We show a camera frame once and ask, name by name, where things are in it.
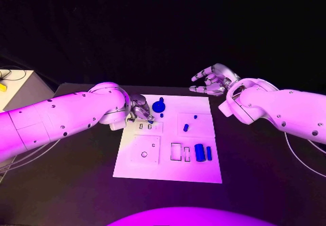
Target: small object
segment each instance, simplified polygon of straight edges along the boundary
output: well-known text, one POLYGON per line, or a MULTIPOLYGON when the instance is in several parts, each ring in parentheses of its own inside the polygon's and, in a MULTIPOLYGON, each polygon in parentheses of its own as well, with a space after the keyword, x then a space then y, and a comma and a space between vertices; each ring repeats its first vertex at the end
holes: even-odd
POLYGON ((171 143, 171 157, 170 160, 181 161, 181 144, 171 143))
POLYGON ((207 151, 207 161, 212 161, 212 150, 210 147, 206 147, 206 151, 207 151))
POLYGON ((7 87, 3 84, 0 84, 0 91, 3 91, 3 92, 7 91, 7 87))
POLYGON ((194 145, 194 153, 196 153, 196 161, 205 161, 205 152, 203 152, 203 145, 196 144, 194 145))
POLYGON ((163 112, 164 111, 164 103, 163 103, 163 97, 160 98, 160 101, 156 101, 154 103, 153 103, 153 106, 151 106, 151 109, 153 109, 153 111, 156 112, 156 113, 160 113, 160 112, 163 112))
POLYGON ((189 125, 184 124, 183 131, 187 132, 189 125))
POLYGON ((184 161, 190 162, 190 149, 189 147, 184 147, 183 150, 184 150, 184 161))

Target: yellow object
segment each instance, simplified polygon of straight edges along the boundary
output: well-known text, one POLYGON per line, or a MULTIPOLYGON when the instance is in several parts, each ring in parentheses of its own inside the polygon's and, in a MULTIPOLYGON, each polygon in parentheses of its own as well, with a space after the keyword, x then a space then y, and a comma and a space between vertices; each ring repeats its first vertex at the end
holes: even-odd
POLYGON ((5 90, 7 90, 7 87, 3 84, 0 84, 0 91, 5 92, 5 90))

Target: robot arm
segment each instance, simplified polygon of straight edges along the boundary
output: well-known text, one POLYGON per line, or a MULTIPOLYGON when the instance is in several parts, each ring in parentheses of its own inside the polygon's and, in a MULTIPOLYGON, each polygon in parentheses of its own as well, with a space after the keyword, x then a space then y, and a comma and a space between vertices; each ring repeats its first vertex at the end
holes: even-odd
MULTIPOLYGON (((98 122, 111 130, 127 126, 130 111, 143 109, 111 82, 0 113, 0 162, 33 148, 91 128, 98 122)), ((153 121, 150 111, 134 114, 153 121)))
POLYGON ((262 79, 241 80, 222 64, 205 69, 192 80, 203 76, 207 86, 192 86, 189 90, 213 96, 228 90, 226 100, 219 106, 226 117, 233 114, 245 124, 265 118, 278 130, 326 144, 326 96, 295 90, 278 90, 262 79))

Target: blue object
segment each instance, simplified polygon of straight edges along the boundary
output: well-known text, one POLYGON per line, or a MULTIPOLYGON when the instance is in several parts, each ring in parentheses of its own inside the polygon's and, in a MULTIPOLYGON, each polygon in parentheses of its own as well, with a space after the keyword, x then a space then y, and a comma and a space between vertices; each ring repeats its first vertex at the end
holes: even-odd
POLYGON ((187 132, 189 125, 184 124, 183 131, 187 132))
POLYGON ((156 113, 160 113, 164 111, 164 103, 163 103, 164 99, 163 97, 160 98, 160 101, 156 101, 153 103, 151 109, 156 113))
POLYGON ((196 161, 205 161, 205 152, 203 152, 203 145, 196 144, 194 145, 194 153, 196 153, 196 161))
POLYGON ((212 150, 210 147, 206 147, 207 150, 207 161, 212 161, 212 150))

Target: white table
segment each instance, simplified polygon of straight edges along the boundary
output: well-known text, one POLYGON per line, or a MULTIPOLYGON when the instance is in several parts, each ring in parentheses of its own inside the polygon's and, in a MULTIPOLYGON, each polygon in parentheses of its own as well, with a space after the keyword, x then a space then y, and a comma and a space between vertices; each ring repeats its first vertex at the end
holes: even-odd
MULTIPOLYGON (((5 79, 14 80, 24 75, 23 70, 11 70, 5 79)), ((0 91, 0 113, 31 105, 53 97, 53 91, 42 81, 34 71, 26 70, 26 76, 16 80, 1 80, 0 83, 7 87, 5 92, 0 91)), ((14 160, 14 157, 4 162, 0 162, 0 167, 7 165, 14 160)))

